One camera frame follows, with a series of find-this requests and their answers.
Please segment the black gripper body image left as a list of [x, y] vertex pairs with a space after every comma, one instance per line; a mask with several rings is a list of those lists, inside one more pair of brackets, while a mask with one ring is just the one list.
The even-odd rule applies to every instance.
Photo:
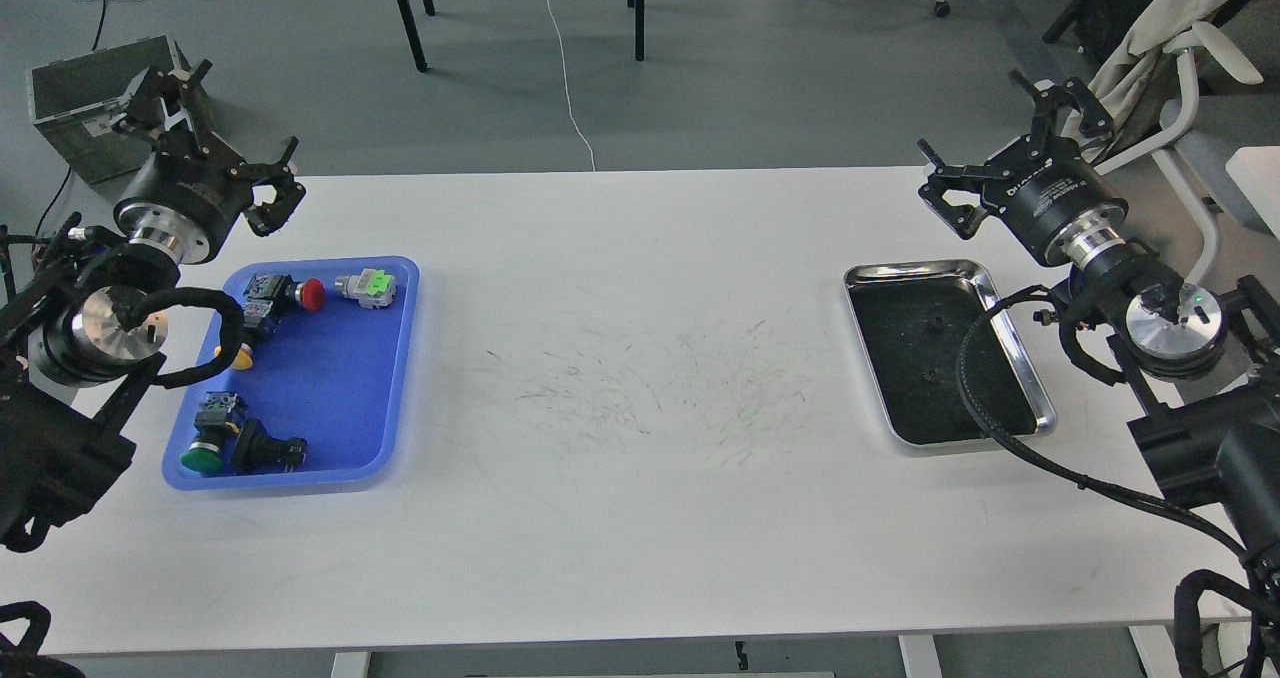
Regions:
[[114, 223], [132, 244], [151, 246], [174, 264], [207, 264], [225, 244], [251, 187], [206, 160], [151, 154], [114, 207]]

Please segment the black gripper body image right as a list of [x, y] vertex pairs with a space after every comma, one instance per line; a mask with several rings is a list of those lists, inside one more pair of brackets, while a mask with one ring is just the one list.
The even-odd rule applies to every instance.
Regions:
[[1039, 157], [989, 187], [989, 210], [1043, 267], [1069, 264], [1062, 232], [1083, 216], [1124, 223], [1129, 205], [1082, 159]]

